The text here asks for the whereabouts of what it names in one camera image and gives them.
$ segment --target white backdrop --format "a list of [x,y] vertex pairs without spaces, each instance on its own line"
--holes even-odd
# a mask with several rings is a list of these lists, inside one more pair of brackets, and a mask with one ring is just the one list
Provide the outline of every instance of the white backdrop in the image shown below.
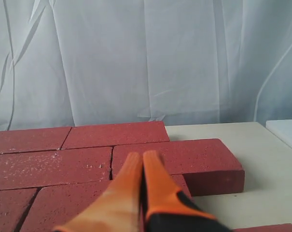
[[292,0],[0,0],[0,131],[292,118]]

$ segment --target table surface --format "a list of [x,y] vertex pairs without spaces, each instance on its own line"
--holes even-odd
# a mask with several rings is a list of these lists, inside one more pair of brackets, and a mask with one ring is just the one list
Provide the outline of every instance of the table surface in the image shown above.
[[292,223],[292,149],[256,122],[167,126],[172,141],[219,138],[246,172],[243,193],[194,197],[231,229]]
[[266,128],[292,148],[292,119],[267,121]]

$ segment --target brick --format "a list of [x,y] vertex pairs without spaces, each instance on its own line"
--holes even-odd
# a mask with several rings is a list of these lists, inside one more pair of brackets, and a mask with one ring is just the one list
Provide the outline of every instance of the brick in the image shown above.
[[0,131],[0,154],[60,149],[71,127]]
[[107,188],[109,181],[52,186],[38,193],[21,232],[50,232],[82,212]]
[[109,180],[111,147],[0,155],[0,190]]
[[0,191],[1,232],[15,231],[36,191],[34,188]]
[[259,226],[234,230],[235,232],[292,232],[292,224]]
[[74,127],[62,149],[167,142],[161,121]]
[[175,181],[175,183],[182,188],[182,191],[185,193],[185,195],[187,195],[189,198],[192,198],[190,191],[188,189],[188,186],[186,185],[186,182],[183,178],[182,175],[172,175],[171,176],[173,178],[173,180]]
[[113,149],[113,176],[117,175],[129,152],[146,150],[160,151],[168,173],[182,174],[192,196],[243,191],[244,170],[219,139],[116,146]]

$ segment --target white curtain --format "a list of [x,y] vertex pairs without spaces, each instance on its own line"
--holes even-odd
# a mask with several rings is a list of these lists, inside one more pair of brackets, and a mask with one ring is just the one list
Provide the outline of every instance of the white curtain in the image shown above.
[[0,0],[0,131],[292,118],[292,0]]

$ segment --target white table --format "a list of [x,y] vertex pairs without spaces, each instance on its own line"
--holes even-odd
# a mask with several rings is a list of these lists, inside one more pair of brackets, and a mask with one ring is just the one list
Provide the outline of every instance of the white table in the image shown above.
[[292,223],[292,149],[258,123],[167,126],[171,140],[219,138],[242,163],[245,190],[195,197],[231,229]]
[[292,119],[267,121],[266,128],[292,148]]

